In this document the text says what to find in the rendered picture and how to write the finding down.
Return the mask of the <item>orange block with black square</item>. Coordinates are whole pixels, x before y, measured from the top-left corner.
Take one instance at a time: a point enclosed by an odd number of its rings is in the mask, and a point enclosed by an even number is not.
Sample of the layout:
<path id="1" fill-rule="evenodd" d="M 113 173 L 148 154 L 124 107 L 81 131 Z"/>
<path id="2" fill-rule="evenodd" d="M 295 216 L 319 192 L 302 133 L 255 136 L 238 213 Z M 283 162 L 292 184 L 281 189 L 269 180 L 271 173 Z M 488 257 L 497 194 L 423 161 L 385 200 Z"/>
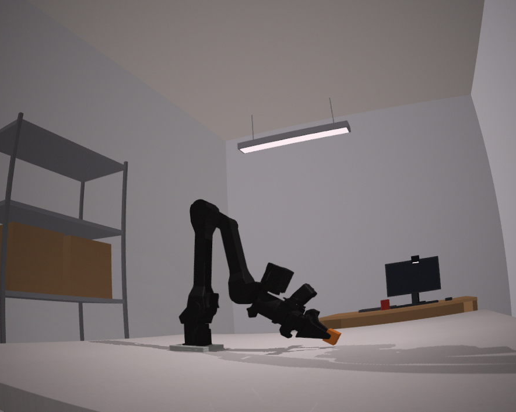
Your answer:
<path id="1" fill-rule="evenodd" d="M 327 333 L 329 333 L 331 335 L 331 337 L 330 337 L 330 339 L 323 339 L 323 341 L 327 342 L 331 345 L 335 345 L 338 342 L 339 337 L 341 336 L 341 333 L 337 332 L 336 330 L 333 330 L 332 328 L 328 329 Z"/>

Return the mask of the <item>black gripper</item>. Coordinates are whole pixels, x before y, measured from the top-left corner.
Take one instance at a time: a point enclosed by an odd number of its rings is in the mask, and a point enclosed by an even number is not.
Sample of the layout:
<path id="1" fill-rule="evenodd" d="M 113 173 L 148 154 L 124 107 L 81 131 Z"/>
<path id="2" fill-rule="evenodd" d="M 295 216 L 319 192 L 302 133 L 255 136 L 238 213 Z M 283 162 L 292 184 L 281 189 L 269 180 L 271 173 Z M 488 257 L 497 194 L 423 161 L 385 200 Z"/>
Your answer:
<path id="1" fill-rule="evenodd" d="M 294 310 L 289 304 L 279 300 L 271 311 L 270 319 L 272 323 L 281 325 L 279 331 L 283 337 L 291 338 L 291 331 L 296 330 L 296 338 L 330 339 L 327 327 L 319 322 L 320 311 L 309 309 L 305 314 L 304 312 L 302 308 Z"/>

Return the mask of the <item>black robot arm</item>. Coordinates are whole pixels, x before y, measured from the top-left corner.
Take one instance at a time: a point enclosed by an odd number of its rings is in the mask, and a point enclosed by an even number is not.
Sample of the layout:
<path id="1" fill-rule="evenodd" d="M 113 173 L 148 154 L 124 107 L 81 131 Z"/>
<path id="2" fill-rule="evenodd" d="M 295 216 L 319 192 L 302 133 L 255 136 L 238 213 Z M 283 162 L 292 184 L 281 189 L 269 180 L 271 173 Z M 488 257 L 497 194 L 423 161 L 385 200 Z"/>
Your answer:
<path id="1" fill-rule="evenodd" d="M 237 304 L 252 304 L 247 308 L 249 317 L 259 313 L 270 319 L 271 311 L 281 300 L 268 292 L 285 293 L 294 272 L 268 263 L 261 282 L 256 282 L 248 271 L 236 220 L 219 212 L 217 206 L 198 199 L 190 207 L 190 218 L 195 231 L 194 284 L 189 293 L 187 307 L 179 316 L 184 324 L 183 345 L 212 345 L 211 329 L 213 316 L 219 308 L 219 294 L 211 287 L 212 279 L 212 239 L 219 228 L 226 252 L 230 276 L 228 289 L 230 299 Z M 290 298 L 284 298 L 294 310 L 304 306 L 317 295 L 309 284 L 302 285 Z"/>

